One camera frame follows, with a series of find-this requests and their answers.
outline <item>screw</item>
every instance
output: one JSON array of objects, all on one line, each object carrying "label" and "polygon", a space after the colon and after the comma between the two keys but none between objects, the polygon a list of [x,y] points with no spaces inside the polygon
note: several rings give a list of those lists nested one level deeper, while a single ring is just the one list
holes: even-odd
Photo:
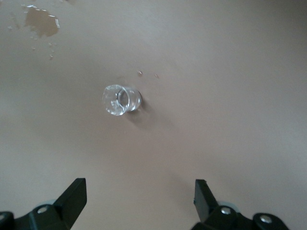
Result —
[{"label": "screw", "polygon": [[221,209],[221,212],[222,212],[223,214],[225,214],[225,215],[229,215],[229,214],[231,213],[231,210],[230,210],[230,208],[228,208],[228,207],[223,207],[223,208]]},{"label": "screw", "polygon": [[46,212],[47,210],[48,210],[48,206],[44,206],[44,207],[41,207],[41,208],[37,211],[37,213],[38,213],[38,214],[41,214],[41,213]]},{"label": "screw", "polygon": [[272,219],[271,217],[268,217],[266,215],[261,215],[260,219],[262,222],[267,223],[267,224],[271,224],[272,223]]}]

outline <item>black metal bracket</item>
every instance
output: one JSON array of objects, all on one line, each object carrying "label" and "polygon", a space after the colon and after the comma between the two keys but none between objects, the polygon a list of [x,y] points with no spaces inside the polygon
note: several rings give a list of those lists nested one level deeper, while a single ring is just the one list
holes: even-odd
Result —
[{"label": "black metal bracket", "polygon": [[196,207],[200,222],[192,230],[289,230],[278,217],[257,213],[253,220],[228,206],[220,206],[205,180],[195,181]]},{"label": "black metal bracket", "polygon": [[0,230],[69,230],[86,201],[86,181],[78,178],[52,205],[41,205],[17,219],[12,212],[0,212]]}]

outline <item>beige surface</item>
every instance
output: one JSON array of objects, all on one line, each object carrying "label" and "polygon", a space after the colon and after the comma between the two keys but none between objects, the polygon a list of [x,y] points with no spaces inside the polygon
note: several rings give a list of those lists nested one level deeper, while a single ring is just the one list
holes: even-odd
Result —
[{"label": "beige surface", "polygon": [[[23,27],[22,4],[59,31]],[[199,178],[249,218],[306,229],[306,12],[298,1],[4,0],[0,210],[21,216],[85,177],[74,230],[188,230]],[[145,107],[109,115],[102,93],[115,83]]]}]

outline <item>water puddle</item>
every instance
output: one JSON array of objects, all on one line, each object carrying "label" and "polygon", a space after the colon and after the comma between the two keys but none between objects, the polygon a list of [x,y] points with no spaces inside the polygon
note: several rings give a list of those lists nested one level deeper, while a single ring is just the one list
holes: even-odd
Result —
[{"label": "water puddle", "polygon": [[35,5],[27,6],[25,26],[30,26],[31,31],[35,31],[39,37],[47,37],[59,31],[59,20],[56,16],[50,15],[46,10],[41,10]]}]

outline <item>overturned glass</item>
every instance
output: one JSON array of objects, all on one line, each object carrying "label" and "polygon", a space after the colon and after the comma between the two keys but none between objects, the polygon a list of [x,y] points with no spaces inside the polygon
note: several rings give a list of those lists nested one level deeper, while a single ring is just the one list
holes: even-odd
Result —
[{"label": "overturned glass", "polygon": [[109,113],[118,116],[138,109],[142,102],[142,96],[133,87],[109,85],[105,88],[103,102]]}]

